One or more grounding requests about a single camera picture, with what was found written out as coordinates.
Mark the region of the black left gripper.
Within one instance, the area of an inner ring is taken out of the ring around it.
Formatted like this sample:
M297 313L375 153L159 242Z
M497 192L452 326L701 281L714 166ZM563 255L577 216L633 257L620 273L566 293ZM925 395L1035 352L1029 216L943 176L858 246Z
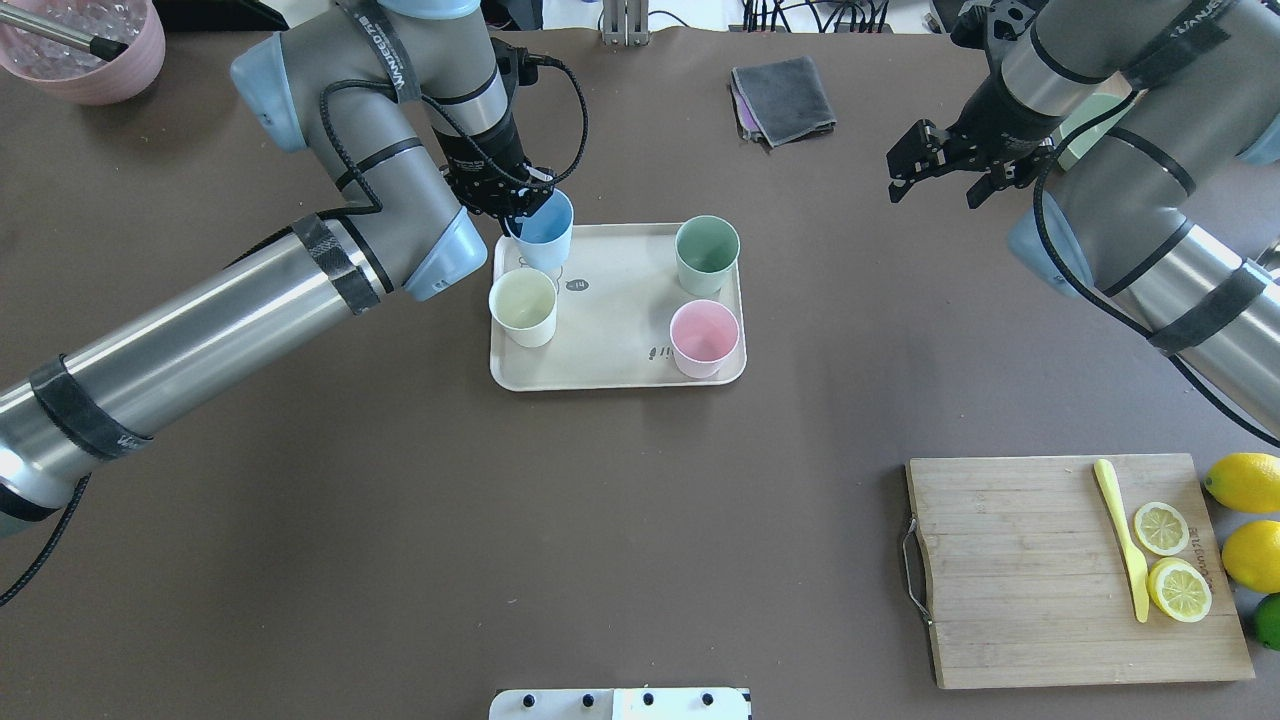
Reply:
M500 120L476 136L440 135L445 182L470 211L500 222L506 236L518 238L525 217L550 200L549 188L534 188L517 127Z

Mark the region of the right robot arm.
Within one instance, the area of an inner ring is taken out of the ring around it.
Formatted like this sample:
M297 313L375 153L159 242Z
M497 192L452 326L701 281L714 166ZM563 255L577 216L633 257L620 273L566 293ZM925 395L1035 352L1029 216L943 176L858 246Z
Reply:
M1277 160L1277 4L973 1L954 42L989 73L888 150L891 200L955 170L978 174L972 208L1032 187L1021 261L1277 443L1277 283L1181 211L1231 160Z

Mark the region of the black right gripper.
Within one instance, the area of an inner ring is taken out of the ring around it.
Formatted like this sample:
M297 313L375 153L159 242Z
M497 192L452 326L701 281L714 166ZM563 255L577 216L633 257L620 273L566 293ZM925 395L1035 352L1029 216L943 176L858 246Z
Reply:
M916 120L887 151L890 201L900 202L924 179L954 170L983 170L966 191L966 205L978 209L1010 186L1025 188L1050 159L1041 146L1056 118L1024 106L1000 73L988 76L947 129Z

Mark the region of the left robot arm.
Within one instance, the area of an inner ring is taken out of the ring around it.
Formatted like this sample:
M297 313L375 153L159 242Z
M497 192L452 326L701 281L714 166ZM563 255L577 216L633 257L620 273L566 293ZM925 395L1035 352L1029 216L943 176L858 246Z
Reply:
M338 1L230 65L287 152L314 152L343 204L301 217L218 274L3 393L3 534L69 507L97 465L329 327L480 269L474 224L532 215L511 99L521 51L477 1Z

